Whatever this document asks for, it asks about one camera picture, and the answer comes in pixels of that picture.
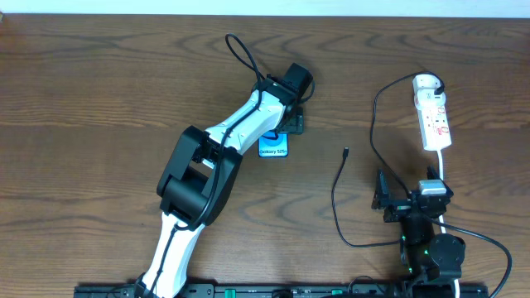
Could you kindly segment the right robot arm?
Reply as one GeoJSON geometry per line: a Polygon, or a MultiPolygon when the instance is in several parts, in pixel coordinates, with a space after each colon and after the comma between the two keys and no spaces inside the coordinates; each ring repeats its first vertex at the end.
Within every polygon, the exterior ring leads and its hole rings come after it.
{"type": "Polygon", "coordinates": [[[383,211],[383,221],[400,224],[401,258],[410,276],[401,282],[403,297],[455,297],[455,281],[462,276],[465,242],[448,233],[436,233],[432,221],[446,212],[453,191],[433,167],[427,178],[406,199],[394,199],[379,170],[373,209],[383,211]]]}

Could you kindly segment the blue Galaxy smartphone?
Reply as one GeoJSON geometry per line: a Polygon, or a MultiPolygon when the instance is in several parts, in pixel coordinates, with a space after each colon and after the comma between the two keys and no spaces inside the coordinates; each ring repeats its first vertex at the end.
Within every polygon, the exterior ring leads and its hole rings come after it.
{"type": "Polygon", "coordinates": [[[287,157],[288,135],[286,133],[266,132],[258,139],[258,155],[261,158],[287,157]]]}

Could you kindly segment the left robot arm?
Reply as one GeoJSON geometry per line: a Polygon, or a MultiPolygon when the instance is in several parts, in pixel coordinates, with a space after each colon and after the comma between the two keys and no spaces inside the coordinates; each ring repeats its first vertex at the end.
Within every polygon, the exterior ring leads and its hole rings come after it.
{"type": "Polygon", "coordinates": [[[161,234],[151,266],[136,281],[136,297],[174,297],[182,290],[198,238],[226,205],[243,154],[263,134],[283,131],[314,89],[312,78],[260,79],[223,122],[181,134],[157,185],[161,234]]]}

